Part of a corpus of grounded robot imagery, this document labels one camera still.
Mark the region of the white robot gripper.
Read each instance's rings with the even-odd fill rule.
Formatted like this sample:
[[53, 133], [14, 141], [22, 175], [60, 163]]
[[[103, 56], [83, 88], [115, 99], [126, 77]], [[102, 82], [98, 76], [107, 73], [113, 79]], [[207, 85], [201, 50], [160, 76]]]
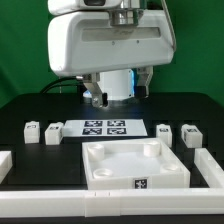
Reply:
[[96, 72], [138, 68], [136, 96], [146, 98], [152, 66], [170, 63], [174, 49], [162, 10], [146, 10], [136, 26], [113, 26], [107, 12], [75, 12], [50, 22], [48, 54], [56, 75], [84, 75], [92, 105], [102, 107], [100, 74]]

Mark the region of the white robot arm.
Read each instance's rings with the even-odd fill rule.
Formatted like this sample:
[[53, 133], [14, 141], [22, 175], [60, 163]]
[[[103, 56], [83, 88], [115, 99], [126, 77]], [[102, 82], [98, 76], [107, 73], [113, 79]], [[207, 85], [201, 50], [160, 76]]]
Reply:
[[145, 98], [153, 68], [168, 64], [176, 39], [165, 0], [48, 0], [48, 55], [59, 77], [80, 79], [95, 107]]

